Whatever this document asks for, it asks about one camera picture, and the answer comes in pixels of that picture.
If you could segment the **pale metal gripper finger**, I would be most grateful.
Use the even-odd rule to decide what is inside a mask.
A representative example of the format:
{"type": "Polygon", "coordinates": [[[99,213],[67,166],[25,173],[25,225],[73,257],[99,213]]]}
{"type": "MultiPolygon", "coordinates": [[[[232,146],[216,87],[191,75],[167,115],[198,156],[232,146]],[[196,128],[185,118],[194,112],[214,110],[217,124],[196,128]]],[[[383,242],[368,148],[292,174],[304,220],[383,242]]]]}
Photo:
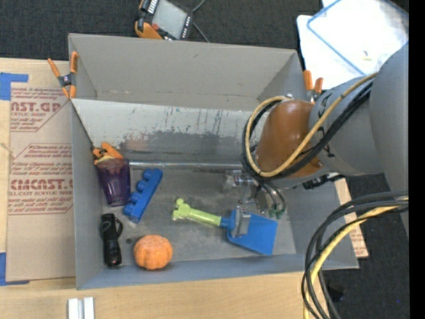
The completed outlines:
{"type": "Polygon", "coordinates": [[[232,212],[233,228],[230,230],[231,237],[240,237],[248,233],[251,214],[246,210],[234,210],[232,212]]]}

